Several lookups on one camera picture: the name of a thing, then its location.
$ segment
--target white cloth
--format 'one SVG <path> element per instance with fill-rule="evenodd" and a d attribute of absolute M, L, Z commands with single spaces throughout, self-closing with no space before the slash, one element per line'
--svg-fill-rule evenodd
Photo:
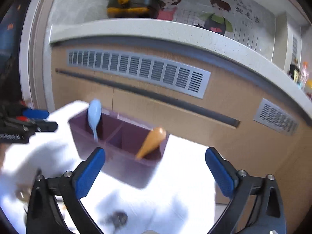
<path fill-rule="evenodd" d="M 76 151 L 68 119 L 88 104 L 75 101 L 49 116 L 59 124 L 55 133 L 36 133 L 27 145 L 12 145 L 0 175 L 0 206 L 20 233 L 26 233 L 23 203 L 15 198 L 16 184 L 32 184 L 37 168 L 43 175 L 59 176 L 74 170 L 81 159 Z M 207 233 L 214 223 L 215 183 L 205 163 L 207 147 L 170 135 L 162 161 L 145 189 L 136 189 L 100 172 L 88 196 L 81 199 L 105 234 L 114 231 L 105 219 L 115 211 L 128 215 L 117 234 Z M 65 222 L 77 233 L 69 214 Z"/>

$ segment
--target pink shirt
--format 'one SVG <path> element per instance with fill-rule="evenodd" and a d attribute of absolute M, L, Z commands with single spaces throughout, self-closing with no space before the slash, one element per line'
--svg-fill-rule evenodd
<path fill-rule="evenodd" d="M 172 11 L 163 11 L 160 10 L 158 12 L 157 19 L 172 21 L 174 19 L 174 13 L 176 12 L 177 8 L 175 7 Z"/>

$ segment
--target plastic spoon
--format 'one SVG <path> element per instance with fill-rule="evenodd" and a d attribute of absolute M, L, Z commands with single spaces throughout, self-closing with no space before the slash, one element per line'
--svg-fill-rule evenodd
<path fill-rule="evenodd" d="M 101 102 L 98 99 L 94 99 L 90 102 L 88 108 L 88 123 L 90 128 L 93 131 L 94 140 L 98 141 L 98 136 L 96 132 L 96 127 L 99 124 L 99 120 L 101 118 L 102 106 Z"/>
<path fill-rule="evenodd" d="M 145 157 L 148 153 L 155 150 L 160 143 L 166 138 L 166 130 L 163 128 L 154 128 L 149 132 L 145 138 L 140 150 L 135 156 L 135 159 L 140 160 Z"/>

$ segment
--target cartoon woman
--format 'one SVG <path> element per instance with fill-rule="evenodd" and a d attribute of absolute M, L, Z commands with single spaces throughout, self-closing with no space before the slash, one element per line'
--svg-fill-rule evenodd
<path fill-rule="evenodd" d="M 213 13 L 205 13 L 199 16 L 201 20 L 205 20 L 204 26 L 196 25 L 197 27 L 207 29 L 224 35 L 225 31 L 233 32 L 232 24 L 225 19 L 224 15 L 231 10 L 227 2 L 221 0 L 211 0 Z"/>
<path fill-rule="evenodd" d="M 177 10 L 176 5 L 180 2 L 181 0 L 160 0 L 161 10 L 158 12 L 157 19 L 172 21 Z"/>

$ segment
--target wooden cabinet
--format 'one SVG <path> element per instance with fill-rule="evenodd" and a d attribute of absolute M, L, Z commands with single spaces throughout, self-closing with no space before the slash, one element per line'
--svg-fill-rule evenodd
<path fill-rule="evenodd" d="M 52 87 L 56 109 L 75 100 L 90 102 L 94 98 L 99 99 L 103 107 L 112 109 L 113 88 L 111 87 L 62 74 L 53 75 Z"/>
<path fill-rule="evenodd" d="M 253 120 L 238 128 L 137 94 L 114 89 L 113 110 L 162 126 L 169 133 L 206 146 L 214 146 L 237 169 L 251 175 L 274 173 L 293 141 Z"/>

